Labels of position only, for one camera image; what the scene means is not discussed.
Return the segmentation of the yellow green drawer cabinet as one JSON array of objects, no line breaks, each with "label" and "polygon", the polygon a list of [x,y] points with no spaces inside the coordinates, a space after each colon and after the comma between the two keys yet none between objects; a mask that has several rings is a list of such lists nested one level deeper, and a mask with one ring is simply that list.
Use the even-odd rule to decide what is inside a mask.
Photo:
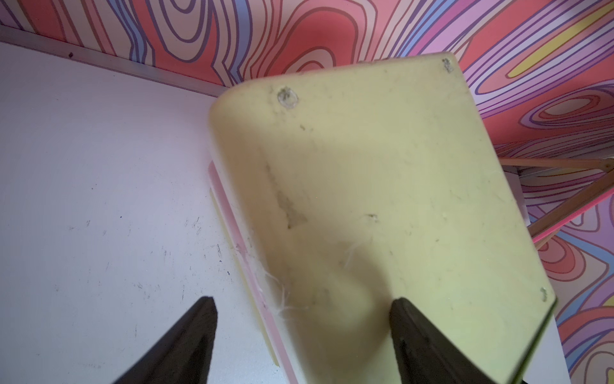
[{"label": "yellow green drawer cabinet", "polygon": [[259,78],[209,110],[217,201],[290,383],[398,383],[414,304],[496,383],[556,305],[457,59]]}]

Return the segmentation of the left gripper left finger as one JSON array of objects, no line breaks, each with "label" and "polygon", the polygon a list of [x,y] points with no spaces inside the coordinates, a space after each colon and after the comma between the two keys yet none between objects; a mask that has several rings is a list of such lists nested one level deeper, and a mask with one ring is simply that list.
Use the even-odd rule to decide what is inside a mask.
[{"label": "left gripper left finger", "polygon": [[206,384],[216,330],[214,299],[201,297],[116,382]]}]

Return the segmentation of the wooden easel stand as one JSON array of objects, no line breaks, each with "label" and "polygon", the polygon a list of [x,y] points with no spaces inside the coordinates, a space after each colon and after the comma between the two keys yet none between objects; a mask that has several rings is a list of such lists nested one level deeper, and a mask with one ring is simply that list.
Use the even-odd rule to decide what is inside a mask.
[{"label": "wooden easel stand", "polygon": [[[613,189],[611,158],[500,158],[499,162],[528,227],[586,188]],[[534,246],[542,248],[557,232]]]}]

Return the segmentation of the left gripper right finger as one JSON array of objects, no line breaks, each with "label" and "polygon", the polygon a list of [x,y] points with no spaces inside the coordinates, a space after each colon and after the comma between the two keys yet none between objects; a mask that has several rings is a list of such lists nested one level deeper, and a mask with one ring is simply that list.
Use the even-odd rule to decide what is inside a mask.
[{"label": "left gripper right finger", "polygon": [[390,308],[390,330],[401,382],[409,384],[491,383],[408,299]]}]

